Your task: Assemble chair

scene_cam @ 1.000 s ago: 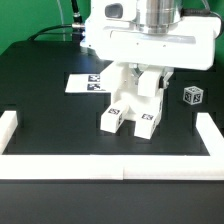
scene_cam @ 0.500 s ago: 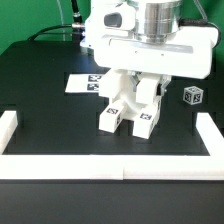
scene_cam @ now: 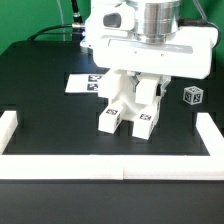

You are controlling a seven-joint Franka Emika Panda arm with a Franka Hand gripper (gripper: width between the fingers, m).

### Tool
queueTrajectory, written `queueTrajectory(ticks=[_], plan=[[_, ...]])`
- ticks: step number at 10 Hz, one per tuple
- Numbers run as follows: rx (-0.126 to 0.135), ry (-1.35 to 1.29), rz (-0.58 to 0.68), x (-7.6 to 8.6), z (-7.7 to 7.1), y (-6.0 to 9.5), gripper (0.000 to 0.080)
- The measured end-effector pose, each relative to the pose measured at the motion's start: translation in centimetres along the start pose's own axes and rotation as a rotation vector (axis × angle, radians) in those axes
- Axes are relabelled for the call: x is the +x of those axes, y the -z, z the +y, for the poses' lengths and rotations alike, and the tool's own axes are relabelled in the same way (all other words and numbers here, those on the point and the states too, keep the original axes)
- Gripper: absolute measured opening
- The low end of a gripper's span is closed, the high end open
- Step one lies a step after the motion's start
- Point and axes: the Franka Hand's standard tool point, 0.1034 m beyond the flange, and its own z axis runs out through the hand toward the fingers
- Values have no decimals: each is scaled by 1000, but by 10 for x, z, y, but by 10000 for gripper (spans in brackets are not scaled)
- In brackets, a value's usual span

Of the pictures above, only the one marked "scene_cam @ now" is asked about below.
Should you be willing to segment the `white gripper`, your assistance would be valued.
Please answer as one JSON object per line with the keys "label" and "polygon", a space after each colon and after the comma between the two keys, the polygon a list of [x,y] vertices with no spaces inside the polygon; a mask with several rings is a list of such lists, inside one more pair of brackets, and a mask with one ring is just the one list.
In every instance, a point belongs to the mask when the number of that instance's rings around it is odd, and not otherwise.
{"label": "white gripper", "polygon": [[179,1],[93,1],[85,22],[86,44],[94,62],[105,68],[163,76],[160,96],[170,76],[203,79],[210,73],[214,26],[180,17]]}

